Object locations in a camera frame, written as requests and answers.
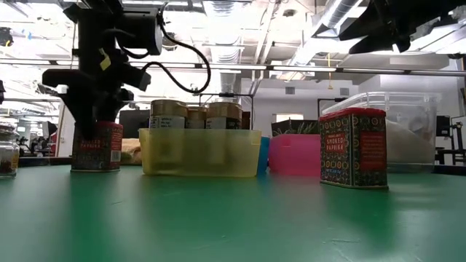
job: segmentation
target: paprika tin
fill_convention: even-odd
[[[320,117],[320,181],[388,188],[385,112],[346,108]]]
[[[119,170],[122,155],[123,126],[114,122],[97,122],[95,137],[85,140],[74,129],[71,171],[109,172]]]

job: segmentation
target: blue plastic bin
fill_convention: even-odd
[[[257,176],[266,175],[267,163],[269,161],[269,146],[270,138],[261,138],[261,149],[259,151],[259,159],[257,164]]]

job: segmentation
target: table surface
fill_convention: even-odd
[[[27,167],[0,180],[0,260],[464,261],[466,177],[179,178]]]

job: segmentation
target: metal frame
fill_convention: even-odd
[[[39,59],[2,59],[0,64],[13,66],[42,66],[47,68],[70,68],[71,60],[39,60]],[[131,61],[132,66],[142,68],[145,62]],[[194,71],[205,70],[206,66],[202,63],[162,63],[163,66],[170,69],[191,69]],[[251,65],[251,64],[210,64],[212,69],[230,69],[246,71],[284,71],[284,72],[327,72],[341,74],[381,74],[381,75],[407,75],[407,76],[455,76],[466,77],[466,71],[444,71],[444,70],[409,70],[409,69],[386,69],[386,68],[353,68],[353,67],[336,67],[336,66],[290,66],[290,65]]]

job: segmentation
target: pink plastic bin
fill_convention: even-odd
[[[270,140],[270,172],[320,177],[320,135],[278,135]]]

